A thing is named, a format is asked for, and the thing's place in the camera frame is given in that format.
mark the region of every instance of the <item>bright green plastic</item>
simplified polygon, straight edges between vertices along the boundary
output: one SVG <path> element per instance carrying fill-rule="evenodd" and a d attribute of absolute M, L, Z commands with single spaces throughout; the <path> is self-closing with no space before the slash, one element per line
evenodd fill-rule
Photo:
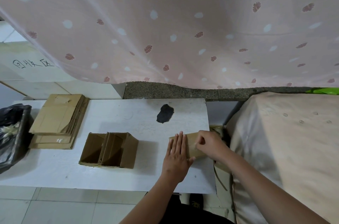
<path fill-rule="evenodd" d="M 323 87 L 323 88 L 312 88 L 306 91 L 309 94 L 334 94 L 339 95 L 339 87 Z"/>

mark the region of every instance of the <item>table top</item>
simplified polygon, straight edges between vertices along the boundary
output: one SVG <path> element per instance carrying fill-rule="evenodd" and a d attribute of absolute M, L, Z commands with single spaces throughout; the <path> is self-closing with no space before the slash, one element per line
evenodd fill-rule
<path fill-rule="evenodd" d="M 45 100 L 15 101 L 36 117 Z M 157 122 L 161 106 L 174 108 L 169 122 Z M 90 100 L 72 150 L 30 149 L 0 174 L 0 185 L 149 191 L 161 174 L 168 138 L 209 130 L 205 99 Z M 139 140 L 133 169 L 89 167 L 79 159 L 89 132 L 129 132 Z M 213 161 L 197 159 L 175 192 L 216 193 Z"/>

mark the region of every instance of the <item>foot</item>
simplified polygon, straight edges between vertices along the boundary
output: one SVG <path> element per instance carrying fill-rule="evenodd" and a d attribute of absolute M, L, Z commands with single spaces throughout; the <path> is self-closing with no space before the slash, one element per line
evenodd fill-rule
<path fill-rule="evenodd" d="M 204 197 L 202 196 L 202 194 L 190 194 L 189 205 L 203 210 L 204 209 Z"/>

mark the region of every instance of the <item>pink curtain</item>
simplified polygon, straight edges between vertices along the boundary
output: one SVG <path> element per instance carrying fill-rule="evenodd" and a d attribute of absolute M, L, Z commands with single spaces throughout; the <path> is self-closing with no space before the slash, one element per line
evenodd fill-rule
<path fill-rule="evenodd" d="M 190 88 L 339 86 L 339 0 L 0 0 L 71 76 Z"/>

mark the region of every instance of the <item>granite countertop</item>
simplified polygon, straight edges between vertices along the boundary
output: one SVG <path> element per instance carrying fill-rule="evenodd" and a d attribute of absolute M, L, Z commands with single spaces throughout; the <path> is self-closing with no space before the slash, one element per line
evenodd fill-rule
<path fill-rule="evenodd" d="M 124 99 L 205 98 L 206 101 L 245 101 L 262 92 L 304 93 L 310 87 L 256 87 L 237 89 L 191 89 L 155 82 L 128 82 Z"/>

